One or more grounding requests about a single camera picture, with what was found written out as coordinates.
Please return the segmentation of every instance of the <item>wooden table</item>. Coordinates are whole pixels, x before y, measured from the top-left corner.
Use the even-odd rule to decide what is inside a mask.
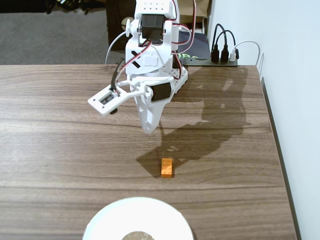
[[[150,135],[133,100],[108,117],[87,103],[114,67],[0,66],[1,240],[80,240],[137,196],[174,206],[198,240],[296,239],[254,66],[190,67]]]

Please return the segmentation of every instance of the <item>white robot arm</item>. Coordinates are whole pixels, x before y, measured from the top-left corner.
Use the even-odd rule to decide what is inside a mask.
[[[134,98],[145,133],[152,133],[160,122],[163,109],[188,79],[176,51],[179,43],[180,14],[177,0],[136,0],[134,20],[128,20],[126,35],[132,35],[125,48],[125,62],[118,65],[111,85],[88,100],[103,116],[112,114]],[[127,78],[118,82],[123,71]],[[122,89],[130,86],[130,92]]]

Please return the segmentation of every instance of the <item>orange lego brick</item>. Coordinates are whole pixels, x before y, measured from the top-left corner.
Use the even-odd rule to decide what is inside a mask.
[[[172,158],[162,158],[161,177],[172,178],[172,176],[173,176]]]

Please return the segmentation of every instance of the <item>floor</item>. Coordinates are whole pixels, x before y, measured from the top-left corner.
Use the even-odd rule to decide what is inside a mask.
[[[0,65],[104,64],[109,47],[104,10],[0,14]],[[122,52],[112,52],[116,63]]]

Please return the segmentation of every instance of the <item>black cable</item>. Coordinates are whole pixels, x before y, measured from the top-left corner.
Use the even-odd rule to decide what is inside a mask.
[[[111,87],[110,87],[110,90],[115,92],[117,90],[117,87],[116,87],[116,78],[119,74],[119,70],[120,68],[122,67],[122,65],[124,64],[125,62],[125,59],[124,58],[121,58],[116,64],[117,64],[117,67],[115,69],[115,71],[113,72],[113,75],[112,75],[112,79],[111,79]]]
[[[214,49],[218,27],[220,27],[222,29],[222,31],[223,31],[223,34],[224,34],[224,45],[228,45],[226,30],[224,29],[224,27],[220,23],[217,23],[215,25],[215,29],[214,29],[214,35],[213,35],[211,51],[213,51],[213,49]]]
[[[220,36],[221,36],[223,33],[230,33],[230,34],[232,35],[233,44],[234,44],[234,46],[235,46],[235,45],[236,45],[236,39],[235,39],[235,36],[234,36],[234,34],[232,33],[232,31],[230,31],[230,30],[222,31],[222,32],[218,35],[215,44],[218,44],[218,40],[219,40]]]

